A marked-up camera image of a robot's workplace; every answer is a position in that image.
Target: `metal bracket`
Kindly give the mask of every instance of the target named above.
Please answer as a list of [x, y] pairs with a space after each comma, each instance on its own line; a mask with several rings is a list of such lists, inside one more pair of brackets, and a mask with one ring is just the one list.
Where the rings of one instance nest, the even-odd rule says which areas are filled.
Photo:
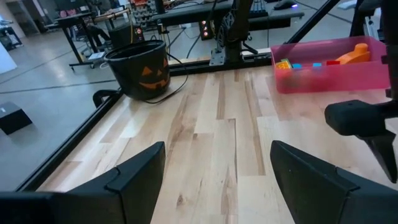
[[215, 65], [224, 65], [225, 63], [225, 48], [221, 48], [220, 50], [213, 49], [211, 51], [211, 59], [210, 66]]

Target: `blue block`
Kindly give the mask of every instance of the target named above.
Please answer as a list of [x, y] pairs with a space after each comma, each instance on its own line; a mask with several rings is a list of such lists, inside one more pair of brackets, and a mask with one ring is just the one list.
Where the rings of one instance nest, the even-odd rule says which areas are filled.
[[293, 68], [302, 68], [301, 64], [293, 64]]

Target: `electronic equipment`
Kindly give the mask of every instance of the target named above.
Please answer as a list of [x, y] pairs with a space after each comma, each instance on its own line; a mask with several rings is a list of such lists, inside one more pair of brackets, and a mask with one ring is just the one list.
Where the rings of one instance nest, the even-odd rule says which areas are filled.
[[398, 223], [398, 191], [284, 142], [271, 144], [275, 178], [295, 223]]
[[281, 0], [274, 6], [275, 10], [289, 9], [291, 7], [297, 7], [297, 3], [294, 0]]
[[1, 192], [0, 223], [149, 224], [162, 186], [164, 142], [68, 192]]
[[211, 24], [207, 25], [206, 21], [199, 22], [199, 31], [201, 40], [209, 40], [214, 37], [213, 31], [211, 30]]
[[266, 9], [266, 3], [263, 0], [255, 0], [250, 7], [250, 14], [249, 17], [258, 18], [258, 17], [265, 17], [268, 16], [268, 12]]
[[[125, 23], [109, 31], [109, 37], [113, 48], [124, 47], [131, 44], [131, 25]], [[144, 32], [140, 26], [133, 25], [132, 27], [132, 42], [138, 43], [144, 41]]]
[[163, 5], [163, 0], [155, 0], [155, 7], [156, 7], [156, 12], [157, 12], [158, 14], [163, 14], [163, 13], [165, 13], [164, 5]]

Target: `desk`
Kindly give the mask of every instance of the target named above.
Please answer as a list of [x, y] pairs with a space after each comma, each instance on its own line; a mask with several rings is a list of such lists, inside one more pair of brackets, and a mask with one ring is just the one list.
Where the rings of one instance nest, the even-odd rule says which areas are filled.
[[93, 22], [109, 21], [109, 23], [111, 24], [112, 29], [114, 29], [114, 24], [113, 24], [112, 19], [116, 19], [118, 16], [123, 15], [124, 13], [130, 14], [131, 13], [130, 9], [123, 9], [123, 10], [121, 10], [119, 12], [96, 16], [93, 19]]
[[[184, 79], [172, 77], [170, 88]], [[330, 103], [387, 101], [384, 94], [280, 95], [272, 67], [190, 75], [181, 92], [159, 105], [123, 96], [39, 190], [70, 190], [165, 141], [152, 223], [293, 223], [270, 162], [275, 139], [398, 189], [364, 142], [339, 136], [323, 117]]]
[[94, 53], [98, 52], [98, 50], [96, 48], [96, 45], [94, 44], [93, 38], [90, 35], [90, 32], [88, 32], [87, 26], [86, 26], [86, 24], [84, 22], [84, 19], [83, 19], [85, 17], [90, 17], [90, 16], [91, 16], [91, 13], [90, 12], [86, 12], [86, 13], [76, 14], [76, 15], [73, 15], [73, 16], [68, 16], [68, 17], [65, 17], [65, 18], [56, 19], [56, 21], [58, 22], [59, 27], [62, 28], [62, 31], [65, 34], [65, 37], [67, 38], [68, 43], [69, 43], [70, 47], [72, 48], [73, 53], [75, 54], [75, 56], [76, 56], [76, 58], [78, 60], [78, 63], [69, 64], [69, 66], [72, 68], [72, 70], [73, 70], [74, 66], [79, 66], [79, 65], [91, 65], [91, 67], [92, 67], [93, 66], [93, 62], [83, 62], [83, 60], [80, 57], [79, 52], [76, 49], [75, 44], [72, 41], [72, 38], [69, 36], [67, 28], [72, 27], [72, 26], [76, 26], [76, 25], [81, 25], [83, 30], [85, 31], [85, 34], [86, 34], [86, 36], [88, 38], [88, 41], [90, 42], [90, 45], [91, 45], [91, 48], [93, 49], [93, 52]]
[[[229, 12], [231, 9], [233, 0], [223, 1], [217, 3], [214, 13], [213, 13], [213, 20], [218, 21], [222, 19], [226, 13]], [[271, 28], [281, 28], [290, 25], [290, 19], [293, 17], [302, 17], [304, 13], [301, 11], [300, 7], [291, 8], [291, 9], [284, 9], [279, 11], [273, 11], [274, 6], [277, 2], [267, 3], [266, 8], [267, 12], [270, 14], [267, 17], [260, 17], [255, 19], [250, 19], [250, 29], [251, 30], [259, 30], [259, 29], [266, 29], [268, 24], [270, 24]], [[186, 7], [187, 4], [182, 4], [181, 8], [176, 7], [175, 9], [168, 10], [164, 14], [157, 14], [152, 16], [152, 20], [160, 19], [164, 26], [172, 26], [172, 25], [179, 25], [185, 24], [189, 22], [198, 22], [206, 20], [211, 8], [213, 7], [212, 3], [206, 4], [195, 4], [189, 7]]]

